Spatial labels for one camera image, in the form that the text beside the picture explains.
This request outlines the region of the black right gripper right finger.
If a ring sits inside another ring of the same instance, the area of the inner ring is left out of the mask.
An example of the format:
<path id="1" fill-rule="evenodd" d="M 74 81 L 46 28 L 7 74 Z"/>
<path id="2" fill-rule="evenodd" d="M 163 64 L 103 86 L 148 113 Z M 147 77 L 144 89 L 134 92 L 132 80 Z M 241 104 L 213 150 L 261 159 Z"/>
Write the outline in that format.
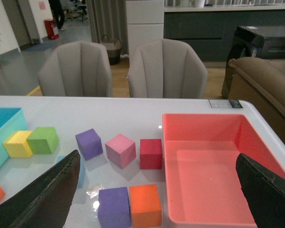
<path id="1" fill-rule="evenodd" d="M 285 179 L 240 153 L 236 171 L 258 228 L 285 228 Z"/>

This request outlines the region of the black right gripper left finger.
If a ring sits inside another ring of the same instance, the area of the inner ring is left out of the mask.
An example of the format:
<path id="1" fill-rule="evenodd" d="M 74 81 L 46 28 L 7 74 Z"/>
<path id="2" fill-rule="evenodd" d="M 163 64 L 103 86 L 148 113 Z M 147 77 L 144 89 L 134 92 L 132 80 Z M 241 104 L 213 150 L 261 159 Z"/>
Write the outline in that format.
<path id="1" fill-rule="evenodd" d="M 72 151 L 0 204 L 0 228 L 63 227 L 77 188 L 80 162 L 79 152 Z"/>

